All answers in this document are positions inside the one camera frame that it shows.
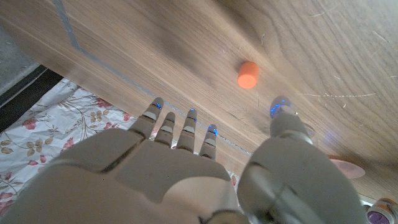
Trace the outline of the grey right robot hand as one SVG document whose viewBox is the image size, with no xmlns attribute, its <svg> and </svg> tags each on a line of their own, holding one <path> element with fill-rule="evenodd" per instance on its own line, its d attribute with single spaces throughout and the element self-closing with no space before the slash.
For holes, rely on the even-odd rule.
<svg viewBox="0 0 398 224">
<path fill-rule="evenodd" d="M 348 178 L 309 137 L 291 102 L 270 107 L 271 136 L 237 186 L 216 161 L 217 128 L 194 154 L 197 112 L 176 146 L 175 115 L 150 134 L 156 98 L 127 130 L 108 129 L 54 158 L 19 194 L 2 223 L 365 223 Z"/>
</svg>

